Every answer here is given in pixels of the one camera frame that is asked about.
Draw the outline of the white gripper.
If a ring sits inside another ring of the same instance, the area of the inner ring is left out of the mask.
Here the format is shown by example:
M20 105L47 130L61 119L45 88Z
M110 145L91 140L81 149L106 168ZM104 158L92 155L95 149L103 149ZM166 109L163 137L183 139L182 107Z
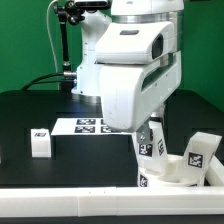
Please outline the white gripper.
M100 71L104 123L119 131L137 131L139 144L150 143L145 122L180 85L181 52L174 54L171 66L163 71L159 67L157 60L149 65L104 65Z

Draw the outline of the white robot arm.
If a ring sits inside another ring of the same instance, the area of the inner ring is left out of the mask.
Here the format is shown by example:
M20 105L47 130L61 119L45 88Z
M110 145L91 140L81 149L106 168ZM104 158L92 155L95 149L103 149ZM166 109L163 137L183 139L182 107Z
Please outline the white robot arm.
M74 96L110 128L152 140L149 119L181 82L183 0L73 0L82 29Z

